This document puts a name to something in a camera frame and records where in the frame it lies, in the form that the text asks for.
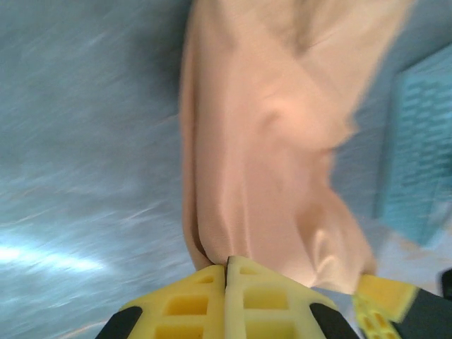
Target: peach fabric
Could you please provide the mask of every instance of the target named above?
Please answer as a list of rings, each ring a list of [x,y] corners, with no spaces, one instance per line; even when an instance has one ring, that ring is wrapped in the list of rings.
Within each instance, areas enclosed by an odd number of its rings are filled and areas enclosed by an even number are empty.
[[[375,271],[329,177],[411,2],[194,2],[180,122],[183,228],[197,269],[247,256],[345,293]]]

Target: beige cloth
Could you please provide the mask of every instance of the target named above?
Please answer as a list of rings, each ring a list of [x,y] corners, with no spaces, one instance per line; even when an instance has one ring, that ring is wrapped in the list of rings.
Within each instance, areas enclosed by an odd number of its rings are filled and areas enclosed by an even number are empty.
[[[186,243],[353,292],[375,262],[330,187],[333,150],[411,0],[197,0],[182,71]]]

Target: gray surface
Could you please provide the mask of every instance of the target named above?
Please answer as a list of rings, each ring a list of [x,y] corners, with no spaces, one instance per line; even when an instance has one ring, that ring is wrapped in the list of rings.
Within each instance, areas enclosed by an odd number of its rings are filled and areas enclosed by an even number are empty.
[[[188,3],[0,0],[0,338],[92,338],[124,302],[193,270],[175,117]],[[445,0],[422,6],[340,153],[334,182],[359,214],[393,74],[452,38]]]

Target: yellow foam piece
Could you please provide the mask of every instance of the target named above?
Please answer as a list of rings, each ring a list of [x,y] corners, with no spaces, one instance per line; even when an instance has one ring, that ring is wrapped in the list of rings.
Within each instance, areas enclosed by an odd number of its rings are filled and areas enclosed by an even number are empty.
[[[363,275],[359,281],[355,298],[381,312],[387,319],[400,323],[419,289],[406,282]]]
[[[225,339],[324,339],[309,308],[329,298],[254,261],[230,257],[225,294]]]
[[[143,313],[128,339],[219,339],[224,333],[225,268],[214,265],[135,299]]]
[[[353,296],[356,319],[359,328],[368,339],[402,339],[391,321],[380,310],[358,296]]]

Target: teal plastic basket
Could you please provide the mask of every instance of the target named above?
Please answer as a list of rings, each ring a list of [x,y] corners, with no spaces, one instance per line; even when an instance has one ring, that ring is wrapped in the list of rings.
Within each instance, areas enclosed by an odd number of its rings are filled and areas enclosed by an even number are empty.
[[[402,72],[394,96],[381,219],[426,245],[452,201],[452,45]]]

